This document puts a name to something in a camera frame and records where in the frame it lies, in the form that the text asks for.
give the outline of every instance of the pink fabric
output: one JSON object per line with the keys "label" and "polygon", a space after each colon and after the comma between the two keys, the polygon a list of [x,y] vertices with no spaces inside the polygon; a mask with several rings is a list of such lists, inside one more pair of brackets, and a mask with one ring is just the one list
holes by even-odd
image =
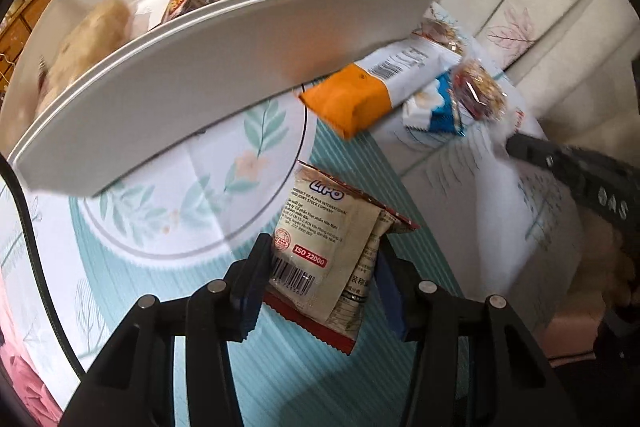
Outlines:
{"label": "pink fabric", "polygon": [[15,392],[41,427],[56,427],[62,410],[34,371],[26,346],[15,331],[14,318],[1,275],[0,329],[4,336],[4,344],[0,347],[0,360]]}
{"label": "pink fabric", "polygon": [[18,354],[11,354],[11,346],[0,347],[0,358],[14,385],[15,392],[27,410],[42,427],[56,427],[62,410],[40,377]]}

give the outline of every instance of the screw head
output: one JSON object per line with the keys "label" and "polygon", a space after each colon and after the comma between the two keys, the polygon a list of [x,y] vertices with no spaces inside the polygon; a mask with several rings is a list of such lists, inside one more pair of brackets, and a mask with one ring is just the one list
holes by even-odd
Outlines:
{"label": "screw head", "polygon": [[215,279],[207,284],[207,290],[211,293],[220,293],[223,292],[226,288],[226,282],[222,279]]}
{"label": "screw head", "polygon": [[156,297],[153,295],[143,295],[138,299],[138,306],[143,310],[145,308],[151,308],[154,304],[156,304]]}
{"label": "screw head", "polygon": [[501,310],[507,306],[507,301],[501,295],[491,295],[491,297],[489,297],[489,304]]}
{"label": "screw head", "polygon": [[422,293],[436,293],[437,289],[438,285],[433,281],[420,281],[420,283],[418,284],[418,290],[420,290]]}

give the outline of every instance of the teal fabric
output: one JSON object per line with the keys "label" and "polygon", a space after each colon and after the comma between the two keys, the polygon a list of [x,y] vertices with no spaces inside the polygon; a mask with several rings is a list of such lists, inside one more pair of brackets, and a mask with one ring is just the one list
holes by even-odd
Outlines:
{"label": "teal fabric", "polygon": [[[412,198],[368,133],[343,142],[319,122],[310,162],[414,219],[420,230],[392,237],[398,255],[413,261],[425,278],[460,295]],[[165,300],[190,295],[209,280],[222,277],[232,261],[247,256],[253,243],[182,269],[135,266],[100,243],[77,200],[70,198],[69,205],[87,279],[111,331],[139,296],[152,293]],[[264,227],[265,232],[273,232],[277,217]],[[188,425],[184,344],[177,345],[176,420],[177,425]],[[388,426],[396,425],[401,414],[414,346],[392,336],[374,287],[349,357],[267,306],[262,307],[256,330],[244,343],[230,344],[229,354],[247,426]]]}

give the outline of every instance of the orange snack wrapper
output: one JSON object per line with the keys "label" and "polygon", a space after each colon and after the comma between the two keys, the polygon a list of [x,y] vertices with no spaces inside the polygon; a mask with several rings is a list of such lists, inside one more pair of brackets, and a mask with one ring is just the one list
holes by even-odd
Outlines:
{"label": "orange snack wrapper", "polygon": [[457,63],[449,51],[412,34],[349,64],[300,100],[342,139],[350,140]]}

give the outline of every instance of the iso 22000 label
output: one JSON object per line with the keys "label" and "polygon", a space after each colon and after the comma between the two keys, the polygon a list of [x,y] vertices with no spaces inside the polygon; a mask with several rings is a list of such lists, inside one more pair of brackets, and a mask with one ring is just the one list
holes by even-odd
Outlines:
{"label": "iso 22000 label", "polygon": [[326,266],[326,259],[317,253],[313,253],[310,250],[307,250],[305,247],[301,247],[300,245],[295,245],[293,247],[293,253],[299,255],[303,259],[307,261],[311,261],[313,264],[318,265],[321,268]]}

